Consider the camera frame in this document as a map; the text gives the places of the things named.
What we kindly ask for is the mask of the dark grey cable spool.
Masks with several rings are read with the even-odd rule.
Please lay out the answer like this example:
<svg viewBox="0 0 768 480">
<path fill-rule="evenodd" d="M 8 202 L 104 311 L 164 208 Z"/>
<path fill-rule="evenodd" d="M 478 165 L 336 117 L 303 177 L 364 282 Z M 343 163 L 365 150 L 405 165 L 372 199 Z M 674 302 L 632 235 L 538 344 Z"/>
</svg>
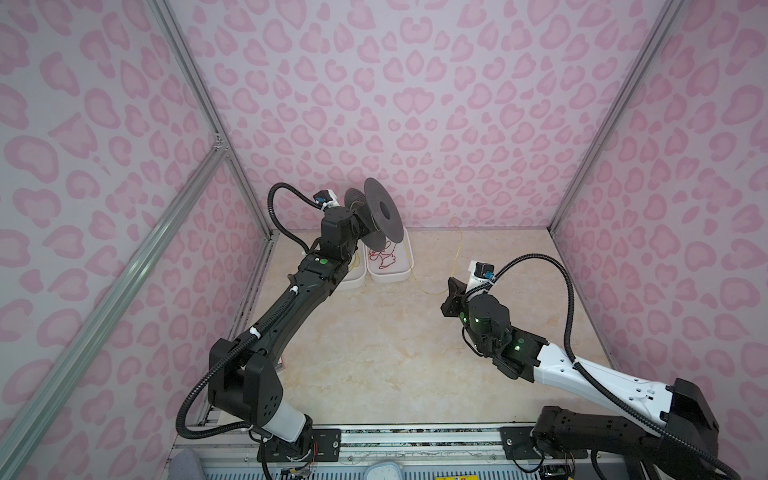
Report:
<svg viewBox="0 0 768 480">
<path fill-rule="evenodd" d="M 367 178 L 363 190 L 347 190 L 344 205 L 361 222 L 359 239 L 369 250 L 380 252 L 388 241 L 398 244 L 404 240 L 403 222 L 395 201 L 378 180 Z"/>
</svg>

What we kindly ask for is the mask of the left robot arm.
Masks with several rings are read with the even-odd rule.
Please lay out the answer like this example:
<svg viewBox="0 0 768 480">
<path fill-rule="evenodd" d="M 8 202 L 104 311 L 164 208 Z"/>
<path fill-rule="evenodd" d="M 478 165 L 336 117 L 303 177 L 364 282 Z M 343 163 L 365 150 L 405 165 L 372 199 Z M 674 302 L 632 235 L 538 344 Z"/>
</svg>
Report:
<svg viewBox="0 0 768 480">
<path fill-rule="evenodd" d="M 312 420 L 284 400 L 276 365 L 299 328 L 347 276 L 359 241 L 374 227 L 366 196 L 358 189 L 348 190 L 342 202 L 322 190 L 310 202 L 323 213 L 320 236 L 265 314 L 235 339 L 214 344 L 208 372 L 179 408 L 175 427 L 180 437 L 202 440 L 245 429 L 262 440 L 283 444 L 296 457 L 310 450 Z M 234 421 L 191 429 L 187 415 L 202 393 L 212 406 L 234 416 Z"/>
</svg>

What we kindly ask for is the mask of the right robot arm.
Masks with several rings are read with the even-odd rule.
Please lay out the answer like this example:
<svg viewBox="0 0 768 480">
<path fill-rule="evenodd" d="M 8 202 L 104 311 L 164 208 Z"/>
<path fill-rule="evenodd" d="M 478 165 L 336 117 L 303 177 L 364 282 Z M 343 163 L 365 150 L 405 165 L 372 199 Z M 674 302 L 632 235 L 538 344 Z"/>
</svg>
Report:
<svg viewBox="0 0 768 480">
<path fill-rule="evenodd" d="M 566 316 L 561 345 L 513 325 L 509 309 L 491 293 L 509 270 L 529 260 L 547 262 L 563 277 Z M 441 312 L 460 320 L 465 343 L 505 377 L 558 388 L 607 409 L 605 415 L 588 415 L 543 407 L 530 433 L 542 455 L 608 452 L 647 462 L 673 479 L 739 478 L 718 457 L 719 424 L 696 384 L 681 378 L 672 384 L 647 380 L 575 354 L 573 281 L 553 257 L 525 254 L 500 270 L 474 262 L 467 282 L 448 279 Z"/>
</svg>

